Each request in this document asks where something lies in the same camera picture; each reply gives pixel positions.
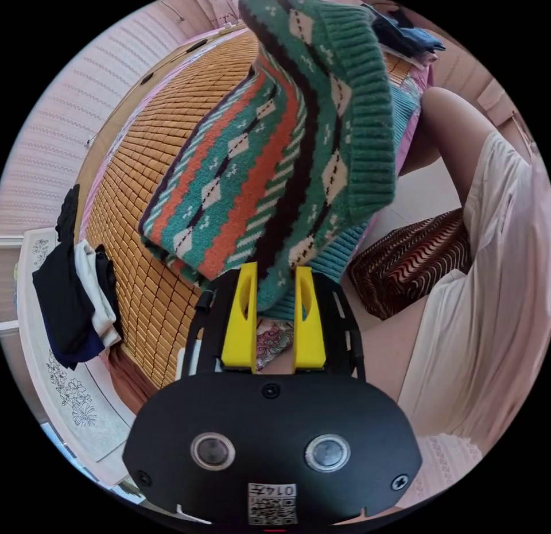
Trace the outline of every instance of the white wall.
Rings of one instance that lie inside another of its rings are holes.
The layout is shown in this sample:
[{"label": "white wall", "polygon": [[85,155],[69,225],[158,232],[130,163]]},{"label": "white wall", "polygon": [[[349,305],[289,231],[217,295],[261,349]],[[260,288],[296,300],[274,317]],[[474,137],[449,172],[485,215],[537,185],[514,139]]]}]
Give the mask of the white wall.
[{"label": "white wall", "polygon": [[86,141],[143,74],[187,39],[223,26],[218,18],[226,13],[237,15],[237,0],[162,0],[86,46],[42,95],[15,142],[0,186],[0,235],[55,225]]}]

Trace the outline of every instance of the cable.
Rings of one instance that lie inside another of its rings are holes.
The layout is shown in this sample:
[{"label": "cable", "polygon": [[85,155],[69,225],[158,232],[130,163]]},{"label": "cable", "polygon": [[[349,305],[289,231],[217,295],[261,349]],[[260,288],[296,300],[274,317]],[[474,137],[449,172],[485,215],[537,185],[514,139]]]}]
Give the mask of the cable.
[{"label": "cable", "polygon": [[159,2],[161,2],[161,4],[167,7],[170,11],[174,12],[180,18],[180,21],[185,21],[185,19],[172,6],[163,2],[162,0],[159,0]]}]

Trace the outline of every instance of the floral wall decal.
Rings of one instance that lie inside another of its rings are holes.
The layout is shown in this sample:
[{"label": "floral wall decal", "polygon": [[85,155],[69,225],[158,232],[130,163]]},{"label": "floral wall decal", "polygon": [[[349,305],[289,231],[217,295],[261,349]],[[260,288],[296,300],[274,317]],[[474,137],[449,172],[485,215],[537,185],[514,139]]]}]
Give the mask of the floral wall decal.
[{"label": "floral wall decal", "polygon": [[73,410],[75,425],[77,427],[93,427],[98,416],[95,413],[95,407],[91,404],[92,397],[86,391],[86,387],[78,379],[68,380],[67,372],[61,369],[52,350],[49,351],[46,366],[50,374],[50,382],[61,398],[61,405],[69,405]]}]

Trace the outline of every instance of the qr code label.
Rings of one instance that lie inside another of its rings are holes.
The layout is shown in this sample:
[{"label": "qr code label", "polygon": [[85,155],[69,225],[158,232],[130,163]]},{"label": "qr code label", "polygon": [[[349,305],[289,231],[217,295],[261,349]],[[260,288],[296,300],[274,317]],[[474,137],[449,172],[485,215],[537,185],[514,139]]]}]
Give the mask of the qr code label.
[{"label": "qr code label", "polygon": [[249,524],[297,524],[296,484],[249,484]]}]

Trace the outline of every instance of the screw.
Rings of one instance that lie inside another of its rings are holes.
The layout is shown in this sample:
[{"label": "screw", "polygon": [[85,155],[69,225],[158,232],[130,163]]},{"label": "screw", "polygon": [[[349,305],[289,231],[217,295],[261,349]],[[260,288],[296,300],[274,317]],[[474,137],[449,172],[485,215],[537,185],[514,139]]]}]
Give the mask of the screw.
[{"label": "screw", "polygon": [[151,477],[145,471],[138,471],[138,482],[144,486],[151,486]]},{"label": "screw", "polygon": [[267,383],[262,387],[262,395],[264,398],[277,398],[280,392],[279,385],[275,383]]},{"label": "screw", "polygon": [[409,477],[407,475],[399,475],[392,481],[392,484],[390,485],[390,487],[395,492],[398,492],[399,490],[402,490],[403,488],[405,488],[408,482],[409,482]]}]

